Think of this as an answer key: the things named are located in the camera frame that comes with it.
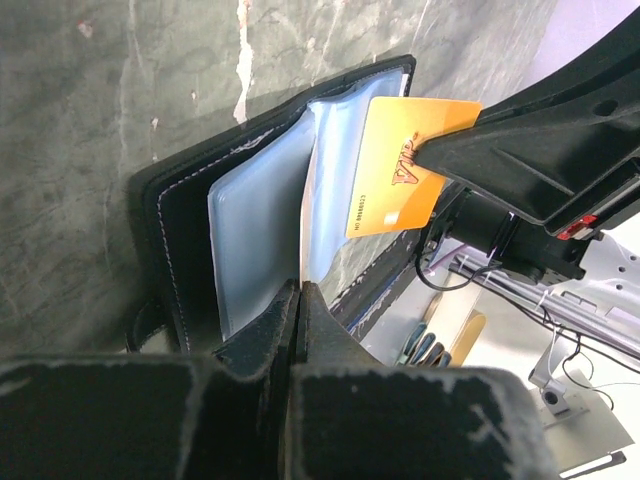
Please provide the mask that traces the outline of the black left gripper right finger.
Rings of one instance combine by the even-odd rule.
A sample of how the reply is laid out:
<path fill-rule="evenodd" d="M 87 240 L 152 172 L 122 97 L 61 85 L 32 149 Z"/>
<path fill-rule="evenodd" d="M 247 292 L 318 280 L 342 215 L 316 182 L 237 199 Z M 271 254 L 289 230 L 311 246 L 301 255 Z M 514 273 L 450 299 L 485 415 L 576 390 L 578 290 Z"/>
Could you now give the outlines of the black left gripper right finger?
<path fill-rule="evenodd" d="M 296 479 L 554 479 L 533 399 L 496 368 L 389 367 L 305 283 L 292 370 Z"/>

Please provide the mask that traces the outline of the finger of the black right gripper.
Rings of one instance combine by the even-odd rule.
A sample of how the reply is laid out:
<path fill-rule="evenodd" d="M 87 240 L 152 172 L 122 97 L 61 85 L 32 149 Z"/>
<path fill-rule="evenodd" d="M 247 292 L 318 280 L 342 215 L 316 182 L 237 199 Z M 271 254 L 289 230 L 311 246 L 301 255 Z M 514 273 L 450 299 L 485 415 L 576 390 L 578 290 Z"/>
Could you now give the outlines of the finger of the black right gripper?
<path fill-rule="evenodd" d="M 536 225 L 594 213 L 634 176 L 639 122 L 484 125 L 428 141 L 419 165 Z"/>
<path fill-rule="evenodd" d="M 637 150 L 639 11 L 546 78 L 482 115 L 474 150 Z"/>

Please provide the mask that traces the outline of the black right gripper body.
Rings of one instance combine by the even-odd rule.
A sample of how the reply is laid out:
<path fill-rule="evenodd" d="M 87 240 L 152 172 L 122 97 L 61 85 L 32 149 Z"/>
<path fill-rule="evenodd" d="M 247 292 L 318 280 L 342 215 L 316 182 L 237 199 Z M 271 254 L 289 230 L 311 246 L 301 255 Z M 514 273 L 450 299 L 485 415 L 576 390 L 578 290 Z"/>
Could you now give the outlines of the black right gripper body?
<path fill-rule="evenodd" d="M 434 259 L 436 248 L 452 238 L 484 253 L 490 266 L 522 283 L 550 286 L 581 280 L 586 270 L 580 262 L 590 244 L 639 212 L 639 166 L 626 164 L 622 170 L 631 179 L 611 192 L 609 204 L 556 235 L 454 183 L 438 199 L 424 228 L 424 252 Z"/>

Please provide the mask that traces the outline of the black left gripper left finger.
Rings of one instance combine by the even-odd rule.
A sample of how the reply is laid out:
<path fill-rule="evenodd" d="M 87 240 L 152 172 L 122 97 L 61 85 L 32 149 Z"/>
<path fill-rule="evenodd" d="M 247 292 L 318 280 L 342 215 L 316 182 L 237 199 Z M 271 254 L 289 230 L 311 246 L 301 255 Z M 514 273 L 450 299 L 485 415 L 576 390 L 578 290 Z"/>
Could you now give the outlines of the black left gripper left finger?
<path fill-rule="evenodd" d="M 5 479 L 274 479 L 300 291 L 208 355 L 1 363 Z"/>

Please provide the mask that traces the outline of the gold VIP card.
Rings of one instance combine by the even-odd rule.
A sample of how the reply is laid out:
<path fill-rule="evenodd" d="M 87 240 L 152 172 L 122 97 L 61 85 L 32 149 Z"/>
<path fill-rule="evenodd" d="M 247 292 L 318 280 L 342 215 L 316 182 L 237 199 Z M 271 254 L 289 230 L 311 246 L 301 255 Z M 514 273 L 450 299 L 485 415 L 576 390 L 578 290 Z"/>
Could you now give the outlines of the gold VIP card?
<path fill-rule="evenodd" d="M 472 127 L 478 102 L 417 97 L 371 100 L 356 164 L 348 238 L 421 229 L 446 178 L 417 165 L 428 140 Z"/>

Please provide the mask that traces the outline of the black leather card holder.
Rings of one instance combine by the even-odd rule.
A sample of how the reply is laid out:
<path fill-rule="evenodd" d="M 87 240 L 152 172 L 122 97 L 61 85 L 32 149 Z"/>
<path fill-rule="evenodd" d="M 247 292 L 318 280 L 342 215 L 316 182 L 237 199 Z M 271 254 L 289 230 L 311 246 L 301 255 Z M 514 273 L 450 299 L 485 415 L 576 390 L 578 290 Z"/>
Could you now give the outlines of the black leather card holder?
<path fill-rule="evenodd" d="M 298 275 L 313 149 L 336 154 L 347 173 L 370 100 L 406 96 L 415 67 L 405 54 L 343 72 L 134 174 L 129 224 L 151 296 L 127 349 L 165 333 L 172 350 L 192 354 L 257 317 Z"/>

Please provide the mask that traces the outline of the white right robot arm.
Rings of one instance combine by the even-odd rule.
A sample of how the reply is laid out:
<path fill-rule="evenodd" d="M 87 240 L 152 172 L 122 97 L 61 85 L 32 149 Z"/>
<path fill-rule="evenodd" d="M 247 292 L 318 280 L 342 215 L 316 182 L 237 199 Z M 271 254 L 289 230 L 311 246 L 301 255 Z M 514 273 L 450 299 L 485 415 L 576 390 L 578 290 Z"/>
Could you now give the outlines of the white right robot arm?
<path fill-rule="evenodd" d="M 452 181 L 423 244 L 470 248 L 492 291 L 639 361 L 639 5 L 561 1 L 522 90 L 417 163 Z"/>

